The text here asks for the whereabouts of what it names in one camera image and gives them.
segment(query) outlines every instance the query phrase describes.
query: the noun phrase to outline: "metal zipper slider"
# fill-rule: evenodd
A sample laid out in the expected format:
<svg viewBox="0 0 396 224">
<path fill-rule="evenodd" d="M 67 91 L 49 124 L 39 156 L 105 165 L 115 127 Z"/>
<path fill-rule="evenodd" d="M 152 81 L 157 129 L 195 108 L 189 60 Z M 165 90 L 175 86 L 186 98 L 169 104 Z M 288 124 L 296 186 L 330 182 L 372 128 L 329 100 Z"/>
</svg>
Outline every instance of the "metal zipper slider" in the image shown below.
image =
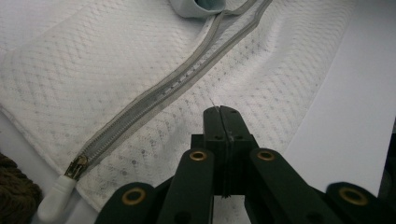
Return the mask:
<svg viewBox="0 0 396 224">
<path fill-rule="evenodd" d="M 85 155 L 79 155 L 70 163 L 64 175 L 78 180 L 81 174 L 87 169 L 87 166 L 88 158 Z"/>
<path fill-rule="evenodd" d="M 64 211 L 70 194 L 81 174 L 87 169 L 88 158 L 79 155 L 69 165 L 64 175 L 56 180 L 52 189 L 38 206 L 38 217 L 45 223 L 54 222 Z"/>
</svg>

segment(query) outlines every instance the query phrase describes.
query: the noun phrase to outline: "brown rope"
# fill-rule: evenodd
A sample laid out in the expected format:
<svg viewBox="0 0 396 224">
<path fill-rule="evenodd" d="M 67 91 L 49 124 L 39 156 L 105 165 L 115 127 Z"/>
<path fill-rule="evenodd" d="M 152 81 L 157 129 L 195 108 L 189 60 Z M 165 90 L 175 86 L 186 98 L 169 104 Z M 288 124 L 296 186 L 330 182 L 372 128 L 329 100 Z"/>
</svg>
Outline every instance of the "brown rope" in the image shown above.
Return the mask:
<svg viewBox="0 0 396 224">
<path fill-rule="evenodd" d="M 41 189 L 17 164 L 0 153 L 0 223 L 29 223 L 41 201 Z"/>
</svg>

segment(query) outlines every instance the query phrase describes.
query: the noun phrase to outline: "brass ring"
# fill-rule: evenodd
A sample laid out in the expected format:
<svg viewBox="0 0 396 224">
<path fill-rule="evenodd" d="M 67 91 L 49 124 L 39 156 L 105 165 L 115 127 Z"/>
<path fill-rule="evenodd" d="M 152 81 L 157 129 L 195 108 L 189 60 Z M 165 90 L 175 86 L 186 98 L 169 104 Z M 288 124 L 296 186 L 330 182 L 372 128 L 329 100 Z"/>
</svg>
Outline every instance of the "brass ring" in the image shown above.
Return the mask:
<svg viewBox="0 0 396 224">
<path fill-rule="evenodd" d="M 138 193 L 139 197 L 136 199 L 128 198 L 128 196 L 132 193 Z M 143 200 L 145 200 L 145 198 L 146 198 L 146 192 L 143 189 L 133 188 L 133 189 L 129 189 L 122 195 L 122 202 L 126 205 L 136 205 L 136 204 L 143 202 Z"/>
<path fill-rule="evenodd" d="M 193 151 L 190 153 L 190 159 L 193 161 L 204 161 L 206 160 L 207 155 L 203 151 Z"/>
<path fill-rule="evenodd" d="M 369 202 L 364 194 L 353 188 L 342 187 L 338 190 L 338 193 L 342 199 L 355 205 L 364 206 Z"/>
<path fill-rule="evenodd" d="M 275 159 L 275 155 L 270 151 L 260 151 L 257 153 L 257 157 L 263 161 L 273 161 Z"/>
</svg>

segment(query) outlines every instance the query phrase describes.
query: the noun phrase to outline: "gray cup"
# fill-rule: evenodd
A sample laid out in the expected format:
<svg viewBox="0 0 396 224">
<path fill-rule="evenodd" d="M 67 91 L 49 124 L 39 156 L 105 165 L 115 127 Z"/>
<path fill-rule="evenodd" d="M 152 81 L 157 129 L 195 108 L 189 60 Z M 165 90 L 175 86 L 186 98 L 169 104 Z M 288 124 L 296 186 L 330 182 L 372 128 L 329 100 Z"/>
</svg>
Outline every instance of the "gray cup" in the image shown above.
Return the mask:
<svg viewBox="0 0 396 224">
<path fill-rule="evenodd" d="M 225 8 L 225 0 L 170 0 L 175 12 L 184 18 L 204 18 Z"/>
</svg>

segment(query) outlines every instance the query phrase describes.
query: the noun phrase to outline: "zipper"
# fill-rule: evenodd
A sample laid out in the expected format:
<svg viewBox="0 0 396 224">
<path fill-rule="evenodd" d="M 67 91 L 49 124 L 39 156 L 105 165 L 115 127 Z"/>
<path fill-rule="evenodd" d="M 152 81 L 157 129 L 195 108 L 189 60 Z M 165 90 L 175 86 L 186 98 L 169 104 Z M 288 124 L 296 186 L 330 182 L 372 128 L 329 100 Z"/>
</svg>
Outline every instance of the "zipper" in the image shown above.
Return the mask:
<svg viewBox="0 0 396 224">
<path fill-rule="evenodd" d="M 119 115 L 85 144 L 77 157 L 70 163 L 65 174 L 58 178 L 54 187 L 39 205 L 37 213 L 41 220 L 46 222 L 56 220 L 67 205 L 68 198 L 77 181 L 87 169 L 94 167 L 107 153 L 110 153 L 112 149 L 122 143 L 129 136 L 126 136 L 126 133 L 133 133 L 145 121 L 152 118 L 156 111 L 159 112 L 166 104 L 170 104 L 167 102 L 169 99 L 175 100 L 179 95 L 184 93 L 218 62 L 223 55 L 236 45 L 239 40 L 256 28 L 263 12 L 272 0 L 263 0 L 258 6 L 253 19 L 206 57 L 206 54 L 212 50 L 211 47 L 216 45 L 217 39 L 215 37 L 218 37 L 216 33 L 224 16 L 242 15 L 256 1 L 247 0 L 240 8 L 234 11 L 224 10 L 216 16 L 203 42 L 186 62 L 150 91 L 143 93 L 139 97 L 140 99 L 136 99 L 130 103 Z"/>
</svg>

